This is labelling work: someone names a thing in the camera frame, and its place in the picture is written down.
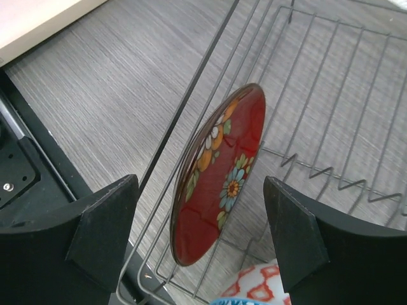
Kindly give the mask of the blue patterned bowl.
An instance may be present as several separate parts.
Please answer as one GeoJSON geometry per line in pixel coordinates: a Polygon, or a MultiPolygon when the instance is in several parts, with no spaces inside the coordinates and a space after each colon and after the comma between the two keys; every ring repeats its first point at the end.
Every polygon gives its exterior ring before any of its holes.
{"type": "Polygon", "coordinates": [[[211,304],[282,304],[291,299],[284,292],[276,259],[256,264],[230,277],[211,304]]]}

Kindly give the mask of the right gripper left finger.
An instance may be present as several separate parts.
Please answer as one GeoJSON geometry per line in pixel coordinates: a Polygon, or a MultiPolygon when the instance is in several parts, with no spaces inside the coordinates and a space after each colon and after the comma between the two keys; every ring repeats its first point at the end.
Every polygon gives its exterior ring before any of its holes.
{"type": "Polygon", "coordinates": [[[116,290],[139,183],[126,175],[1,229],[2,304],[107,304],[116,290]]]}

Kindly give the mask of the dark red plate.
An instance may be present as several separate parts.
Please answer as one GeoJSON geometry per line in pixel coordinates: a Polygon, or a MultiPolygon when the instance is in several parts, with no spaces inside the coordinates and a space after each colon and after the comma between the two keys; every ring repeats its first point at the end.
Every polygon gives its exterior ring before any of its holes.
{"type": "Polygon", "coordinates": [[[172,197],[170,249],[182,267],[199,261],[219,238],[253,167],[265,122],[256,83],[229,95],[195,135],[172,197]]]}

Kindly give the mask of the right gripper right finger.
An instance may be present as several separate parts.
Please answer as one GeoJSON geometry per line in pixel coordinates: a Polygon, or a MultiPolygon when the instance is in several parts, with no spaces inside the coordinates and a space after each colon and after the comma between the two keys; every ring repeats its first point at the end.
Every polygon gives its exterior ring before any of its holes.
{"type": "Polygon", "coordinates": [[[275,177],[263,183],[285,292],[293,304],[405,304],[406,233],[347,215],[275,177]]]}

